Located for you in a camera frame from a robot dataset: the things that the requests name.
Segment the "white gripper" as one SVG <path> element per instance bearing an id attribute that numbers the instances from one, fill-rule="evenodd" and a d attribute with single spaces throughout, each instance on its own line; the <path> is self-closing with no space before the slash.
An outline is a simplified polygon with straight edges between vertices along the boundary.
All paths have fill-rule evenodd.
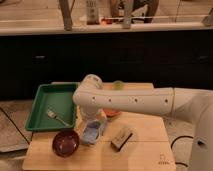
<path id="1" fill-rule="evenodd" d="M 84 128 L 88 122 L 99 121 L 103 122 L 106 120 L 106 115 L 102 112 L 101 109 L 89 109 L 84 108 L 80 109 L 81 122 L 79 126 Z"/>

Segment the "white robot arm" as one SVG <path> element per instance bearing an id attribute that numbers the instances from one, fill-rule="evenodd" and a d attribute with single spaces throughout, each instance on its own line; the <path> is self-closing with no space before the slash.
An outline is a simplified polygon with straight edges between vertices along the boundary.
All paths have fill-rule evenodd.
<path id="1" fill-rule="evenodd" d="M 188 171 L 213 171 L 213 90 L 154 88 L 107 90 L 94 74 L 87 75 L 73 94 L 85 119 L 101 109 L 167 116 L 195 124 Z"/>

